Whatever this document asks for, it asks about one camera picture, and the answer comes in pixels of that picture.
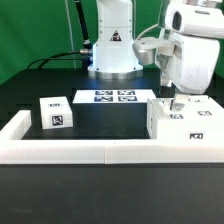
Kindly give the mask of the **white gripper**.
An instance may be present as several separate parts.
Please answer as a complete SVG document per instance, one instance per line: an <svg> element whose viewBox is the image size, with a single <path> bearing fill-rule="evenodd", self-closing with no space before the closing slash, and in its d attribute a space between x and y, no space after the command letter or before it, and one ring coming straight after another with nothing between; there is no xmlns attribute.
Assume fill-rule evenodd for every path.
<svg viewBox="0 0 224 224"><path fill-rule="evenodd" d="M181 91L188 94L203 94L212 79L220 51L218 40L187 36L178 33L167 35L174 45L167 54L159 50L161 72ZM181 111L189 95L176 93L170 110Z"/></svg>

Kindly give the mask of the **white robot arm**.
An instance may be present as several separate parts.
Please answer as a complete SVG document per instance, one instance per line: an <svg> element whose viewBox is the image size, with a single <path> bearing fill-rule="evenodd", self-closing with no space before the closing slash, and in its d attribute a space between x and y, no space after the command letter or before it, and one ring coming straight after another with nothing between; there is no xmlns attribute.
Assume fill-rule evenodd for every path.
<svg viewBox="0 0 224 224"><path fill-rule="evenodd" d="M133 35L132 0L96 0L98 39L89 74L124 79L145 65L156 64L161 84L176 87L171 109L184 108L192 94L203 94L224 39L224 0L162 0L156 26L160 35Z"/></svg>

